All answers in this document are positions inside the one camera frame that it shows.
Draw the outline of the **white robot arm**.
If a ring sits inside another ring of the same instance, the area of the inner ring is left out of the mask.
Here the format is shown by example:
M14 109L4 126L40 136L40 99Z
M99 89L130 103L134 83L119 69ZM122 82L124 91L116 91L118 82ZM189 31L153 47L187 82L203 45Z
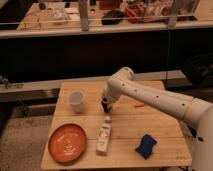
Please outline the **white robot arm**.
M125 95L185 122L196 130L191 171L213 171L213 103L193 96L155 89L133 81L134 72L122 67L106 81L102 91L103 110Z

